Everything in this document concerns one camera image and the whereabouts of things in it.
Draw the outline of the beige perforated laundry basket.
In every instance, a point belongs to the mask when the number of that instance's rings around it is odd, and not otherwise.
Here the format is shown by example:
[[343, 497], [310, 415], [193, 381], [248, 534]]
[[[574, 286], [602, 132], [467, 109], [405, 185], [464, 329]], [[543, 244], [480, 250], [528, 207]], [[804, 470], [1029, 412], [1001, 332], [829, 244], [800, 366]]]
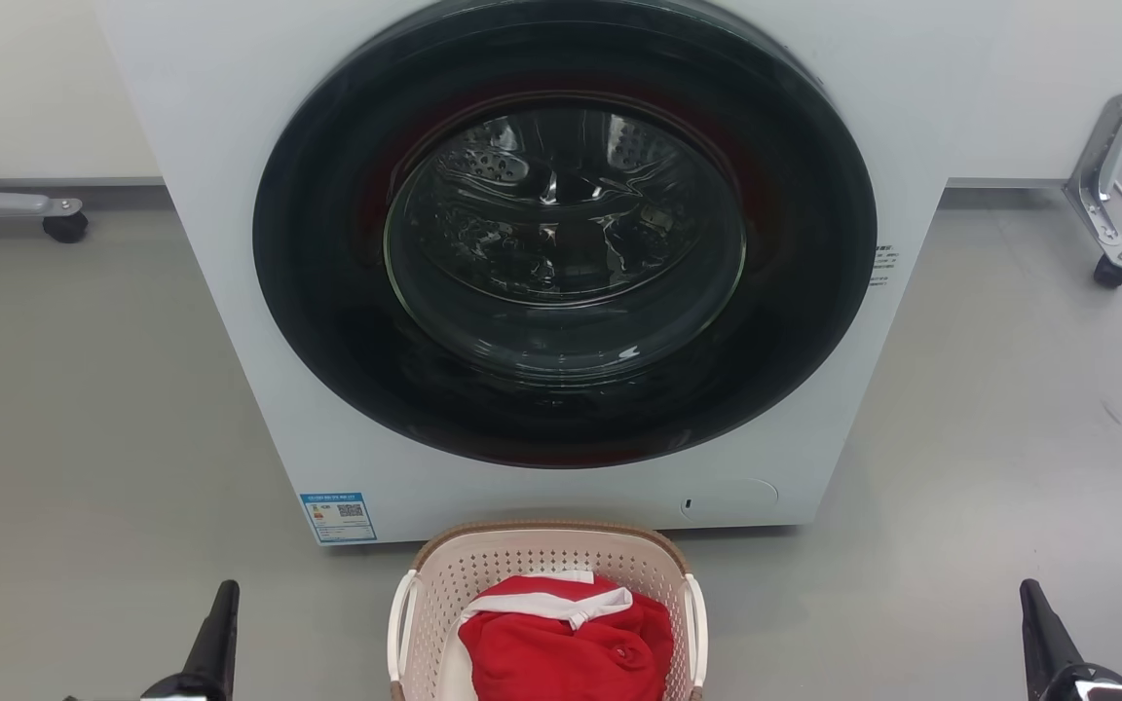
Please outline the beige perforated laundry basket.
[[573, 570], [663, 605], [675, 639], [663, 701], [705, 701], [708, 618], [691, 565], [655, 531], [597, 522], [471, 523], [427, 541], [393, 593], [390, 701], [476, 701], [460, 612], [504, 578]]

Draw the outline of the black round washing machine door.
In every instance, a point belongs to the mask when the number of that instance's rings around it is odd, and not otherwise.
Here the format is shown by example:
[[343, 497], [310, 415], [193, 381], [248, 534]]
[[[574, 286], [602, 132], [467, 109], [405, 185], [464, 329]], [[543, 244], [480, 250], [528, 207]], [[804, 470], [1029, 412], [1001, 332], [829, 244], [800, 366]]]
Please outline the black round washing machine door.
[[791, 395], [858, 314], [876, 194], [815, 77], [698, 0], [442, 0], [280, 133], [255, 199], [273, 319], [396, 433], [628, 464]]

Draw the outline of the blue energy label sticker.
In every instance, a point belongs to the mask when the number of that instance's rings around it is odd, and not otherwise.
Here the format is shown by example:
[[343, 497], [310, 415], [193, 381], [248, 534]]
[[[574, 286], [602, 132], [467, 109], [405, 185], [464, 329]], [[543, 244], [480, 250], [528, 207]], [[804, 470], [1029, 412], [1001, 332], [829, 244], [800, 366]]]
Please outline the blue energy label sticker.
[[378, 539], [362, 494], [300, 494], [320, 545], [369, 544]]

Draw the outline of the red garment with white trim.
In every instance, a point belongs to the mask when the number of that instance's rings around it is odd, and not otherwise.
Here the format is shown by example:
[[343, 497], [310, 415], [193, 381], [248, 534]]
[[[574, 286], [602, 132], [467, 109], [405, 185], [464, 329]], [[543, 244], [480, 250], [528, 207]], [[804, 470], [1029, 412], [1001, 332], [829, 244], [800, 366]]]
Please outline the red garment with white trim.
[[456, 624], [477, 701], [662, 701], [668, 608], [583, 570], [505, 578]]

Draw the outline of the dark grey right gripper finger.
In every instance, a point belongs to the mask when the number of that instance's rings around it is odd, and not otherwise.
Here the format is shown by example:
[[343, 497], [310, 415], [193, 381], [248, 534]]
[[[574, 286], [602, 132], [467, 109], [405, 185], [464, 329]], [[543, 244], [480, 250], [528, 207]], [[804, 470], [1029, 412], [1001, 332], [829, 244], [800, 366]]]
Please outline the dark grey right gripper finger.
[[1087, 681], [1088, 665], [1034, 578], [1021, 581], [1020, 603], [1026, 688], [1074, 688], [1079, 680]]

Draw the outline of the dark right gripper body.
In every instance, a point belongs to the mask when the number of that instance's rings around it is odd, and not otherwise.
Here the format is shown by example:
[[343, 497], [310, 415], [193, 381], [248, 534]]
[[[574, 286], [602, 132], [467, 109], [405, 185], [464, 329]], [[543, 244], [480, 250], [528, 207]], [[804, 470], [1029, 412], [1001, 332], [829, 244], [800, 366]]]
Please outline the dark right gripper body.
[[1057, 670], [1028, 701], [1122, 701], [1122, 676], [1109, 667], [1073, 664]]

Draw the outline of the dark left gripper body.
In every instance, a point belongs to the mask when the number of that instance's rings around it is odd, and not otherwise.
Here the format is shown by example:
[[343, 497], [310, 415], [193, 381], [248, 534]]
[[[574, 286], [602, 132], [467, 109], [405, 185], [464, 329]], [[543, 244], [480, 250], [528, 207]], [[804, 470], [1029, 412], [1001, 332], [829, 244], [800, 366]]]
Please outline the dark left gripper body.
[[226, 683], [199, 673], [177, 673], [151, 683], [141, 701], [230, 701]]

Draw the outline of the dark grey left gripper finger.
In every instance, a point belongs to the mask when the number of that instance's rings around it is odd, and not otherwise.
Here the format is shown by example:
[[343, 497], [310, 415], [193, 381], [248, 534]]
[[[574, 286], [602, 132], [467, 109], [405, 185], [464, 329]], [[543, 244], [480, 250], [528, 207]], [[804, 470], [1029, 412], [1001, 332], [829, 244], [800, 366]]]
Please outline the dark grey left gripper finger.
[[224, 580], [202, 621], [182, 673], [196, 676], [233, 676], [241, 587]]

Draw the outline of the white washing machine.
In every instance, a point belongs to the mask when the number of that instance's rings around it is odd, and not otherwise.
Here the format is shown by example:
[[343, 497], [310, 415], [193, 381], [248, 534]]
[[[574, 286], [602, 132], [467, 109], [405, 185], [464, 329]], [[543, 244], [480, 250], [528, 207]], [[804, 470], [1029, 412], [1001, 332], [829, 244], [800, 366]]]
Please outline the white washing machine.
[[362, 494], [378, 539], [465, 522], [582, 519], [659, 531], [813, 519], [954, 162], [1010, 0], [698, 0], [780, 44], [867, 163], [879, 242], [853, 324], [756, 419], [666, 456], [535, 469], [456, 456], [366, 417], [280, 333], [252, 216], [280, 133], [331, 71], [442, 0], [96, 0], [162, 178], [300, 494]]

